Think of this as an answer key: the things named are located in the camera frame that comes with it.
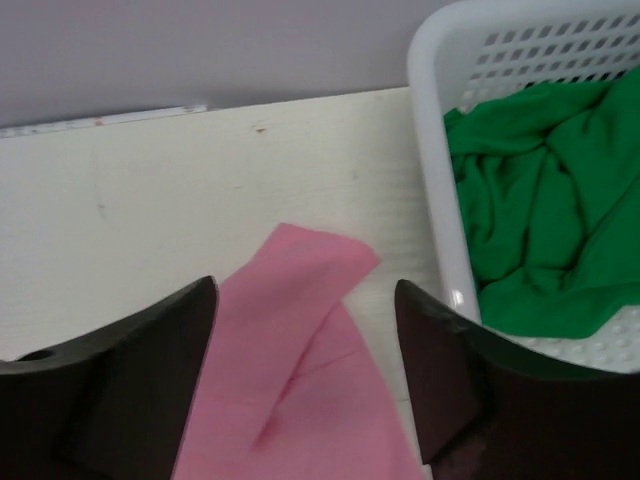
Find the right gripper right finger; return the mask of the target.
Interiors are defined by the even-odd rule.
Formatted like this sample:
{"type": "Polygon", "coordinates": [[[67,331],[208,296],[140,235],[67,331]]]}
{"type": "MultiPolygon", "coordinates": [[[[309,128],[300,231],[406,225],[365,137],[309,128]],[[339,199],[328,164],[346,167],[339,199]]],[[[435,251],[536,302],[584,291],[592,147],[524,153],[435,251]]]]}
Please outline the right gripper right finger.
{"type": "Polygon", "coordinates": [[[437,479],[635,479],[639,377],[536,353],[395,288],[420,456],[437,479]]]}

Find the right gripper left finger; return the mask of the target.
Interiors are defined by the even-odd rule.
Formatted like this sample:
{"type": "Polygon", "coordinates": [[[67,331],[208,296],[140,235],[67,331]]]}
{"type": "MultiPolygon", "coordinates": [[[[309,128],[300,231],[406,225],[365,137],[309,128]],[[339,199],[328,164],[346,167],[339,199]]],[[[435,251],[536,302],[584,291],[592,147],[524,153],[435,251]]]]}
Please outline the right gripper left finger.
{"type": "Polygon", "coordinates": [[[218,289],[201,278],[127,318],[1,364],[4,479],[169,479],[218,289]]]}

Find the pink t shirt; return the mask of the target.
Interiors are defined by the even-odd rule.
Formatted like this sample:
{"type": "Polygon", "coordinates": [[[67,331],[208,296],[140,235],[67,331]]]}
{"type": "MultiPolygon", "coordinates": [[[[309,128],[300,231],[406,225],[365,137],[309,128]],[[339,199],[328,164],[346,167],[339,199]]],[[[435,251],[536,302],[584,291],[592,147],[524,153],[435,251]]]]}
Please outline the pink t shirt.
{"type": "Polygon", "coordinates": [[[361,241],[282,224],[219,290],[177,479],[419,479],[396,405],[343,300],[361,241]]]}

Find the green t shirt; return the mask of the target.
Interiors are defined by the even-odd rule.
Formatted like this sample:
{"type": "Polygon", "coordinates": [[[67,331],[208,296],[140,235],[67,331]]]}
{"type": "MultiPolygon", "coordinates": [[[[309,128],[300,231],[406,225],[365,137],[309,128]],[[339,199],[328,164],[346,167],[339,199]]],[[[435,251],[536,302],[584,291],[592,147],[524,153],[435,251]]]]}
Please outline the green t shirt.
{"type": "Polygon", "coordinates": [[[583,339],[639,301],[639,74],[444,118],[483,323],[583,339]]]}

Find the white plastic basket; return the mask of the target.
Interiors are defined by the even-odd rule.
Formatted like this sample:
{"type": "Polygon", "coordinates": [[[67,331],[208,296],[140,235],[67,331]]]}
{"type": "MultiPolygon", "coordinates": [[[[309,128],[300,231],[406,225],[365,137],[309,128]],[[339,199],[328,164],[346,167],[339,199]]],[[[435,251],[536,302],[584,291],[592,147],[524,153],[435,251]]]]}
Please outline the white plastic basket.
{"type": "Polygon", "coordinates": [[[420,26],[408,79],[440,298],[455,313],[481,320],[444,115],[544,81],[612,80],[638,63],[635,1],[460,1],[420,26]]]}

